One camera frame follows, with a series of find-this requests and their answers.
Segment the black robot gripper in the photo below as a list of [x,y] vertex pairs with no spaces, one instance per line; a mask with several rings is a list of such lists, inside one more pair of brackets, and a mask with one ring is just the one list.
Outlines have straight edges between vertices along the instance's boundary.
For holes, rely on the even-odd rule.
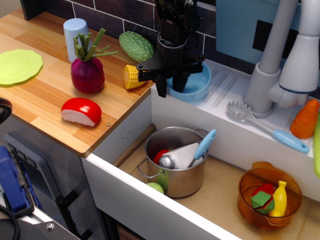
[[182,93],[189,76],[178,73],[200,73],[202,62],[205,60],[205,56],[202,54],[186,51],[186,44],[186,40],[182,44],[176,45],[158,37],[155,54],[136,66],[138,81],[155,82],[158,95],[165,98],[167,95],[167,79],[177,74],[172,79],[172,87],[175,91]]

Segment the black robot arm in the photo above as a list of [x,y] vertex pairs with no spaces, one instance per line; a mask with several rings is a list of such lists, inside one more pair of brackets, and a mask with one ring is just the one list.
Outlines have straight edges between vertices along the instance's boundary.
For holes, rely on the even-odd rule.
[[136,68],[138,81],[152,81],[158,95],[165,98],[168,79],[172,79],[175,91],[183,92],[189,76],[203,71],[205,57],[185,50],[188,38],[196,33],[202,18],[196,0],[157,0],[155,3],[159,19],[156,51]]

